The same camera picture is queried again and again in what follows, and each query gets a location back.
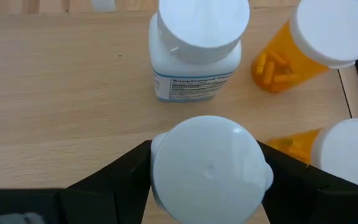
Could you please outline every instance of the wooden table surface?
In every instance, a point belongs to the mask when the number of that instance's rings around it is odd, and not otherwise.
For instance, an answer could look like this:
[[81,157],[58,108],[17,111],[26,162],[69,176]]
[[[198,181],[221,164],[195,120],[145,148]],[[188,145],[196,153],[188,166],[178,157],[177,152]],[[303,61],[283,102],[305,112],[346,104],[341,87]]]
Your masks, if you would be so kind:
[[[342,81],[354,82],[352,68],[345,78],[331,71],[279,95],[254,85],[250,62],[288,19],[295,0],[271,1],[274,7],[267,2],[251,1],[238,71],[215,99],[188,104],[156,100],[147,46],[153,12],[125,9],[149,9],[155,2],[118,1],[123,12],[112,14],[1,16],[11,13],[0,10],[0,187],[67,187],[143,140],[203,114],[233,119],[261,141],[350,118],[344,88],[358,90]],[[0,3],[3,10],[12,6]],[[76,5],[77,11],[91,6]],[[36,6],[21,7],[21,14],[66,5],[41,9],[40,0]],[[149,201],[144,223],[175,223],[152,196]],[[268,223],[262,208],[249,223]]]

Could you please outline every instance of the transparent orange plastic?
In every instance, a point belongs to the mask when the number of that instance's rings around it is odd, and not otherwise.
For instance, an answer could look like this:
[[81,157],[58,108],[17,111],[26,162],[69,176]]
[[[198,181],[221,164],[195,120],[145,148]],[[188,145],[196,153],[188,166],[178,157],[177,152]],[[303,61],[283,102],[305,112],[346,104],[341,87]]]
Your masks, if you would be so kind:
[[320,131],[321,129],[315,129],[305,133],[272,139],[267,144],[299,161],[310,164],[311,149]]
[[254,81],[271,93],[287,90],[328,70],[299,50],[291,36],[289,21],[252,63]]

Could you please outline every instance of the white childproof cap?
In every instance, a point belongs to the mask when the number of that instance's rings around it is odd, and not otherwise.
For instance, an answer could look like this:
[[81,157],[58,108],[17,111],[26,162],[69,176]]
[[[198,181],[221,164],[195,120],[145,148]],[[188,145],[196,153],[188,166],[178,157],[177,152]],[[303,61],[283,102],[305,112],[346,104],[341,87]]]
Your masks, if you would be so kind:
[[330,68],[358,59],[358,0],[302,0],[290,23],[291,35],[309,58]]
[[257,141],[219,116],[188,119],[152,142],[156,202],[182,223],[244,223],[273,182]]
[[311,165],[358,185],[358,119],[321,131],[313,144]]
[[239,43],[248,0],[160,0],[157,25],[166,48],[190,63],[213,63]]

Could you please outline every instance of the orange prescription bottle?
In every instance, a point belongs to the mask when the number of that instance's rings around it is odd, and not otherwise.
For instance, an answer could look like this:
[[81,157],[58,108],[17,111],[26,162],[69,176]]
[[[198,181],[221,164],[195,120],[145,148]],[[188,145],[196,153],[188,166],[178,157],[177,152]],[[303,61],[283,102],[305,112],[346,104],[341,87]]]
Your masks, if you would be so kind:
[[358,59],[358,0],[301,0],[252,62],[261,89],[279,93]]
[[358,185],[358,119],[267,143],[279,151]]

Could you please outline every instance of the white lid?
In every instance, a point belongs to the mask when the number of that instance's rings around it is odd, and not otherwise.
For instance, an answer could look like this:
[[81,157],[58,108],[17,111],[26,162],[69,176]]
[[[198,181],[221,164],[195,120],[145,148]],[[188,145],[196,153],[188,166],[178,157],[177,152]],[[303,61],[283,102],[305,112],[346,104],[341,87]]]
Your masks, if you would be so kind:
[[291,18],[291,34],[309,58],[330,68],[358,59],[358,0],[302,0]]
[[249,21],[248,0],[160,0],[157,24],[172,54],[190,63],[224,58]]
[[358,119],[322,131],[314,142],[311,164],[358,185]]
[[273,181],[257,141],[226,118],[188,119],[152,145],[155,196],[181,223],[244,223]]

